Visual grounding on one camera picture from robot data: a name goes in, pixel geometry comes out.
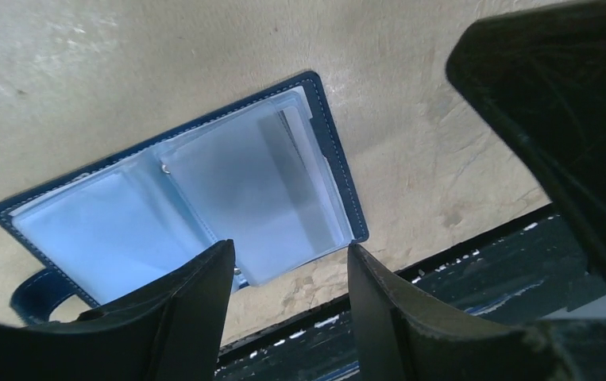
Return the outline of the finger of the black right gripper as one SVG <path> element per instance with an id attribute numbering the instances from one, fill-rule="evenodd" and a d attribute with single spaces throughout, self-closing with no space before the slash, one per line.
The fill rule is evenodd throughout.
<path id="1" fill-rule="evenodd" d="M 606 281 L 606 1 L 477 20 L 446 75 L 527 166 Z"/>

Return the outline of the navy blue card holder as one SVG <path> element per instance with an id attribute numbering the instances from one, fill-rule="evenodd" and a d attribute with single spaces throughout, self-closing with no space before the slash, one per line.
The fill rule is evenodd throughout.
<path id="1" fill-rule="evenodd" d="M 26 324 L 97 307 L 234 242 L 231 288 L 262 286 L 369 229 L 314 71 L 0 201 L 43 269 L 12 294 Z"/>

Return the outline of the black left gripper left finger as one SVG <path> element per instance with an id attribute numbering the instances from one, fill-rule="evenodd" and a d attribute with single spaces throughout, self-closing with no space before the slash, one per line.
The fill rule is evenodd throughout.
<path id="1" fill-rule="evenodd" d="M 71 322 L 0 325 L 0 380 L 211 380 L 234 275 L 231 240 Z"/>

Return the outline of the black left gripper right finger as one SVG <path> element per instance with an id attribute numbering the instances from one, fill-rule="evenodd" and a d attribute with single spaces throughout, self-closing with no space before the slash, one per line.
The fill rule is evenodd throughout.
<path id="1" fill-rule="evenodd" d="M 501 325 L 440 301 L 359 244 L 347 267 L 364 380 L 606 380 L 606 319 Z"/>

